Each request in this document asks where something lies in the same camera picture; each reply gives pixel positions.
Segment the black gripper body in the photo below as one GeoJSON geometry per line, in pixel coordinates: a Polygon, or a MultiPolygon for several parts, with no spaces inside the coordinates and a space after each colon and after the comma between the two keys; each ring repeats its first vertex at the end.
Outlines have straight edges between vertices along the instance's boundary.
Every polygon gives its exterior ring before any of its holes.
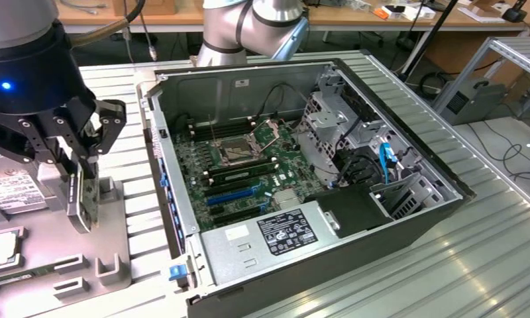
{"type": "Polygon", "coordinates": [[[32,115],[75,98],[94,112],[95,97],[72,57],[64,26],[55,20],[35,41],[0,49],[0,113],[32,115]]]}

